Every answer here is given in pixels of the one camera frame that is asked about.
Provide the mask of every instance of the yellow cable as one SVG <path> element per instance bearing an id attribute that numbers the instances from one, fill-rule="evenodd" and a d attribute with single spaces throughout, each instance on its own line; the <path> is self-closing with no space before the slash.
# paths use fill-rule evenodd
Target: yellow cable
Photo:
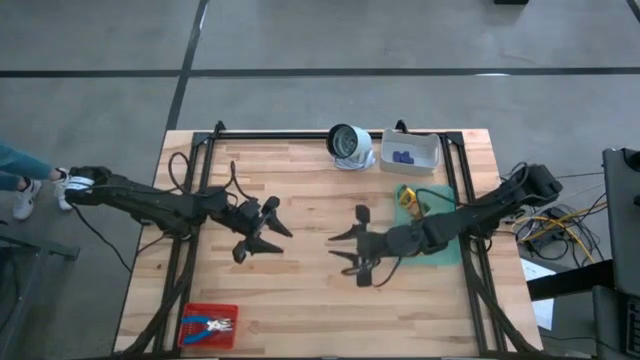
<path id="1" fill-rule="evenodd" d="M 567 220 L 573 219 L 573 218 L 574 218 L 574 217 L 576 217 L 576 216 L 580 216 L 580 215 L 582 215 L 582 214 L 584 214 L 584 213 L 586 213 L 586 212 L 589 212 L 589 211 L 593 211 L 593 210 L 599 209 L 599 208 L 601 208 L 601 207 L 603 207 L 603 206 L 606 206 L 606 205 L 607 205 L 607 202 L 606 202 L 606 201 L 604 201 L 604 202 L 601 202 L 601 203 L 599 203 L 599 204 L 596 204 L 596 205 L 595 205 L 595 206 L 593 206 L 593 207 L 586 208 L 586 209 L 582 209 L 582 210 L 578 210 L 578 211 L 576 211 L 576 212 L 574 212 L 574 213 L 571 213 L 571 214 L 567 214 L 567 215 L 565 215 L 565 216 L 561 217 L 560 219 L 558 219 L 557 221 L 558 221 L 558 222 L 560 222 L 560 223 L 562 223 L 562 222 L 565 222 L 565 221 L 567 221 Z M 515 225 L 520 224 L 520 223 L 525 222 L 525 221 L 529 221 L 529 220 L 531 220 L 531 218 L 530 218 L 530 217 L 520 218 L 520 219 L 517 219 L 517 220 L 513 223 L 513 225 L 514 225 L 514 227 L 515 227 Z M 545 233 L 549 232 L 549 230 L 553 229 L 554 227 L 555 227 L 555 224 L 553 224 L 552 226 L 546 227 L 546 228 L 544 228 L 544 229 L 542 229 L 542 230 L 538 231 L 537 233 L 535 233 L 535 234 L 533 234 L 533 235 L 530 235 L 530 236 L 527 236 L 526 238 L 524 238 L 524 239 L 520 240 L 520 242 L 523 242 L 523 241 L 531 241 L 531 240 L 533 240 L 533 239 L 535 239 L 535 238 L 538 238 L 538 237 L 540 237 L 541 235 L 543 235 L 543 234 L 545 234 Z"/>
<path id="2" fill-rule="evenodd" d="M 573 231 L 571 231 L 571 229 L 569 229 L 565 224 L 561 223 L 559 220 L 550 219 L 550 218 L 547 218 L 547 217 L 544 217 L 544 216 L 529 216 L 529 217 L 522 218 L 522 219 L 548 221 L 548 222 L 550 222 L 550 223 L 552 223 L 552 224 L 554 224 L 556 226 L 560 226 L 561 228 L 563 228 L 569 234 L 569 236 L 571 236 L 573 238 L 573 240 L 575 240 L 580 245 L 580 247 L 582 247 L 582 250 L 584 250 L 584 253 L 587 254 L 587 257 L 589 258 L 589 260 L 591 260 L 592 263 L 596 262 L 593 259 L 593 257 L 591 256 L 591 254 L 589 254 L 589 251 L 587 250 L 587 248 L 582 243 L 582 240 L 580 240 L 580 238 Z"/>

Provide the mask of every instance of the teal pants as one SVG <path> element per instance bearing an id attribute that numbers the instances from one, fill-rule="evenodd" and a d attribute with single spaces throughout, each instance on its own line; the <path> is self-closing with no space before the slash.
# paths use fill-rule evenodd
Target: teal pants
<path id="1" fill-rule="evenodd" d="M 0 142 L 0 190 L 15 191 L 20 178 L 49 178 L 53 167 Z"/>

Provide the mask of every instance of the yellow tool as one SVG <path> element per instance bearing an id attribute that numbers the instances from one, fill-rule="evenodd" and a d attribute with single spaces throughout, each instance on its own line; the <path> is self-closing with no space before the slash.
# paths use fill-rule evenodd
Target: yellow tool
<path id="1" fill-rule="evenodd" d="M 400 206 L 405 208 L 414 220 L 422 219 L 422 217 L 430 210 L 427 204 L 420 204 L 418 202 L 416 192 L 407 185 L 402 185 L 400 187 L 397 196 Z"/>

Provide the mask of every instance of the person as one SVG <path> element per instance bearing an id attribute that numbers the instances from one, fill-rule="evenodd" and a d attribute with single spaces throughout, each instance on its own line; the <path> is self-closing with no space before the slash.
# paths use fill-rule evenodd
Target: person
<path id="1" fill-rule="evenodd" d="M 16 192 L 14 219 L 23 221 L 29 218 L 36 195 L 42 187 L 40 180 L 53 183 L 53 194 L 61 210 L 72 209 L 64 197 L 64 190 L 69 183 L 69 172 L 66 169 L 54 168 L 0 142 L 0 190 Z"/>

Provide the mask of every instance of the white paper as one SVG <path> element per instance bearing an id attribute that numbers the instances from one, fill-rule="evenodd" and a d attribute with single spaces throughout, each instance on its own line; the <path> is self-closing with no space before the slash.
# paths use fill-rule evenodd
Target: white paper
<path id="1" fill-rule="evenodd" d="M 531 261 L 524 259 L 520 259 L 520 261 L 522 261 L 522 269 L 524 270 L 524 277 L 527 281 L 543 276 L 555 275 L 555 271 L 543 268 Z M 551 331 L 551 325 L 553 323 L 553 299 L 534 301 L 533 313 L 536 316 L 538 326 Z"/>

